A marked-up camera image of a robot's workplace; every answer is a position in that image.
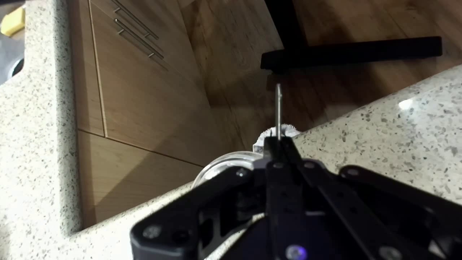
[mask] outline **granite countertop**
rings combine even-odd
[[[66,0],[27,7],[25,69],[0,85],[0,258],[132,258],[129,229],[187,190],[80,231]],[[307,157],[354,163],[462,203],[462,66],[301,134]]]

